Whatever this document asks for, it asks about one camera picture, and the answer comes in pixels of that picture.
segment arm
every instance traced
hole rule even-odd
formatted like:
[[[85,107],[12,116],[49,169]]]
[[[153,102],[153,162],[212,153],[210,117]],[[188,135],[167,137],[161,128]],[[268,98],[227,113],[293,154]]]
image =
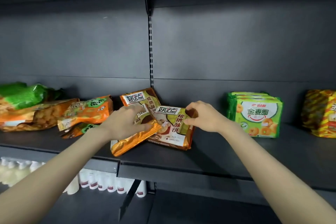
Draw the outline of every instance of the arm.
[[[0,195],[0,224],[38,222],[101,147],[110,140],[125,139],[147,129],[147,124],[133,124],[140,111],[140,106],[114,111],[99,127],[91,128],[66,150],[3,192]]]
[[[185,123],[225,137],[282,223],[336,222],[336,211],[248,136],[238,123],[202,101],[187,106],[187,110],[191,108],[198,111],[199,117],[186,119]]]

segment person's right hand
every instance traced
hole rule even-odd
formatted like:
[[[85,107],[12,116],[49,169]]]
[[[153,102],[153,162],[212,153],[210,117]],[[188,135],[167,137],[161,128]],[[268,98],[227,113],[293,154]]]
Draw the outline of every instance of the person's right hand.
[[[224,126],[232,123],[231,120],[221,115],[212,105],[203,101],[192,102],[186,109],[195,109],[198,112],[198,117],[185,119],[184,123],[199,127],[208,132],[219,133]]]

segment white logo label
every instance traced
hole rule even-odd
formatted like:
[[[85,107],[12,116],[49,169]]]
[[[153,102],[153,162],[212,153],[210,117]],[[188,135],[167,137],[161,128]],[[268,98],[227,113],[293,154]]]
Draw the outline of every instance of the white logo label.
[[[123,98],[126,101],[126,103],[129,105],[129,104],[132,104],[132,103],[136,103],[136,102],[145,100],[145,95],[141,91],[141,92],[137,92],[137,93],[134,93],[134,94],[131,94],[131,95],[123,96]]]
[[[162,114],[172,114],[177,115],[180,112],[181,108],[178,107],[170,107],[170,106],[159,106],[156,108],[156,113],[162,113]]]
[[[256,103],[244,101],[241,103],[243,117],[252,122],[262,122],[266,118],[273,117],[278,111],[277,103]]]
[[[143,104],[143,105],[141,105],[141,106],[145,109],[145,112],[140,112],[140,113],[138,113],[138,114],[137,114],[138,118],[139,118],[141,115],[143,115],[144,113],[148,113],[148,109],[147,109],[146,105]]]

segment stack of green packages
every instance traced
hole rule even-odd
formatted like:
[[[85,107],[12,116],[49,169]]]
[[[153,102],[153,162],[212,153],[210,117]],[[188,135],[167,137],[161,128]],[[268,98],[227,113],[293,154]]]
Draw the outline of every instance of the stack of green packages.
[[[41,84],[27,86],[23,82],[0,85],[0,114],[34,106],[43,101],[55,100],[60,90],[47,88]]]
[[[227,97],[227,117],[254,137],[279,136],[282,101],[267,93],[231,92]]]

